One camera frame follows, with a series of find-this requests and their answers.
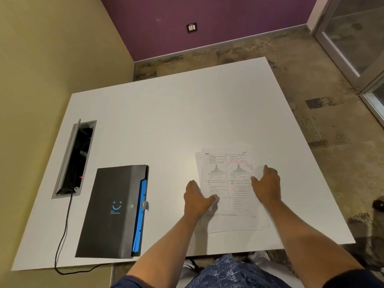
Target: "purple wall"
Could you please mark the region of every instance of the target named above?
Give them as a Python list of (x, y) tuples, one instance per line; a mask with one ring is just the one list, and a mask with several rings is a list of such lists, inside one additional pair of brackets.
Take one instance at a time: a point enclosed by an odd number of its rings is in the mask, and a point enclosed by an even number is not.
[[(304, 24), (316, 0), (101, 0), (134, 61)], [(186, 25), (197, 22), (198, 31)]]

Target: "forearm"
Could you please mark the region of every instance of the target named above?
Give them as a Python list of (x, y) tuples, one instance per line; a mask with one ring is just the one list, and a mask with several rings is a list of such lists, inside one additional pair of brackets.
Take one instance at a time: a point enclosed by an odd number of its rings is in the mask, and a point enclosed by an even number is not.
[(176, 287), (196, 224), (197, 221), (183, 216), (141, 256), (127, 275), (155, 288)]
[(346, 250), (301, 220), (282, 201), (272, 201), (265, 206), (306, 288), (320, 288), (334, 276), (362, 268)]

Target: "hand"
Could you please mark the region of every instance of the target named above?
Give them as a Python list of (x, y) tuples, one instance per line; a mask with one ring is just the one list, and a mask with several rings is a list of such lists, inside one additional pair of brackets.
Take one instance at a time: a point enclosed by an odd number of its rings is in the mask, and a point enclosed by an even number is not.
[(204, 198), (200, 194), (196, 182), (194, 180), (189, 181), (184, 193), (184, 216), (196, 224), (217, 198), (218, 196), (216, 194), (209, 198)]
[(263, 177), (258, 180), (252, 176), (251, 181), (253, 191), (262, 204), (281, 200), (280, 177), (275, 169), (265, 165)]

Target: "blue smiley face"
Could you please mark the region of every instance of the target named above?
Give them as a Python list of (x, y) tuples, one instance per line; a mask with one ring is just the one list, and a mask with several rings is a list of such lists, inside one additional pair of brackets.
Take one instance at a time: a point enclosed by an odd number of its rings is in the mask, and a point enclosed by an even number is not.
[(119, 210), (120, 207), (121, 207), (121, 203), (122, 203), (122, 201), (120, 201), (120, 206), (119, 206), (118, 208), (116, 208), (116, 207), (114, 206), (115, 203), (116, 203), (116, 201), (113, 202), (112, 208), (113, 208), (114, 210)]

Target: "paper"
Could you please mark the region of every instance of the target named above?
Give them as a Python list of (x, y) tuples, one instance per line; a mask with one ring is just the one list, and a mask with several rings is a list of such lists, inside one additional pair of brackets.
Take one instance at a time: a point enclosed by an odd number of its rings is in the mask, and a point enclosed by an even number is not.
[(251, 147), (237, 144), (204, 149), (196, 152), (195, 158), (203, 195), (220, 197), (215, 210), (210, 208), (201, 220), (208, 233), (260, 230), (269, 226), (269, 216), (251, 186), (250, 177), (254, 175)]

